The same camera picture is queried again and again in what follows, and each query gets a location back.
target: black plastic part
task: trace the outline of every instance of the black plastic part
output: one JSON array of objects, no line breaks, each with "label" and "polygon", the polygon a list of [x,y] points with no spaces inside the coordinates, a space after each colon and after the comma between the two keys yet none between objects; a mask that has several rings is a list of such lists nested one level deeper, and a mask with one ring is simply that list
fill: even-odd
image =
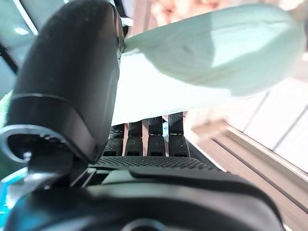
[{"label": "black plastic part", "polygon": [[125,148],[126,156],[143,156],[142,137],[128,137]]},{"label": "black plastic part", "polygon": [[16,203],[4,230],[119,231],[137,218],[168,230],[283,231],[262,199],[157,182],[35,191]]},{"label": "black plastic part", "polygon": [[77,156],[95,162],[101,154],[95,150],[108,141],[122,45],[112,4],[65,4],[40,31],[20,71],[3,142],[13,134],[56,132]]},{"label": "black plastic part", "polygon": [[169,135],[169,156],[190,157],[186,139],[183,135]]},{"label": "black plastic part", "polygon": [[110,138],[103,152],[103,156],[122,156],[123,139]]},{"label": "black plastic part", "polygon": [[125,124],[112,126],[109,138],[124,138]]},{"label": "black plastic part", "polygon": [[148,156],[166,156],[165,141],[163,136],[149,136]]},{"label": "black plastic part", "polygon": [[183,112],[171,114],[168,117],[169,135],[183,135]]},{"label": "black plastic part", "polygon": [[129,123],[128,137],[142,137],[142,120]]},{"label": "black plastic part", "polygon": [[147,119],[149,135],[163,134],[163,118],[161,116]]},{"label": "black plastic part", "polygon": [[170,170],[196,169],[200,171],[210,169],[209,166],[193,158],[161,156],[102,156],[96,164],[89,165],[89,167],[102,170],[120,170],[131,167],[170,168]]}]

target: white cloth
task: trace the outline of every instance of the white cloth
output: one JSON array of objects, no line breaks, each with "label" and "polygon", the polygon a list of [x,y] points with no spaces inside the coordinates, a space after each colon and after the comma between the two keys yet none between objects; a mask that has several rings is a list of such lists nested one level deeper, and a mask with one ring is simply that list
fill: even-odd
[{"label": "white cloth", "polygon": [[131,37],[112,124],[265,90],[286,77],[305,42],[303,23],[266,4],[205,13]]}]

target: textured rubber surface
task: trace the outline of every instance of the textured rubber surface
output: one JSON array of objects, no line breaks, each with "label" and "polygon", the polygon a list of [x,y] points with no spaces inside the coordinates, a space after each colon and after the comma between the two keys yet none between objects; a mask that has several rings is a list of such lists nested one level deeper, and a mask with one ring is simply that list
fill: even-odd
[{"label": "textured rubber surface", "polygon": [[161,167],[177,169],[212,170],[211,166],[187,157],[161,156],[107,156],[101,157],[98,163],[90,165],[97,169],[127,169],[129,167]]}]

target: blue object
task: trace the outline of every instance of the blue object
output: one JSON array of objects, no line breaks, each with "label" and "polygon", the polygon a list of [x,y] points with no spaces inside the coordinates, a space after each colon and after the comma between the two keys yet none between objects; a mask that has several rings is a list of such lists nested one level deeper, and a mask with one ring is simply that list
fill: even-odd
[{"label": "blue object", "polygon": [[7,204],[8,186],[22,179],[27,173],[27,168],[24,167],[0,181],[0,229],[4,226],[11,208]]}]

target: black cylinder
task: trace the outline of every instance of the black cylinder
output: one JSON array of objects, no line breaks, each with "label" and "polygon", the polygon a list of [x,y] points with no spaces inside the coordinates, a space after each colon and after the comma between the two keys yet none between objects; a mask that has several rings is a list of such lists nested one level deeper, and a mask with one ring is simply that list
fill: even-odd
[{"label": "black cylinder", "polygon": [[62,7],[39,32],[17,78],[1,131],[5,153],[23,161],[44,139],[95,162],[108,141],[122,51],[113,5],[82,0]]}]

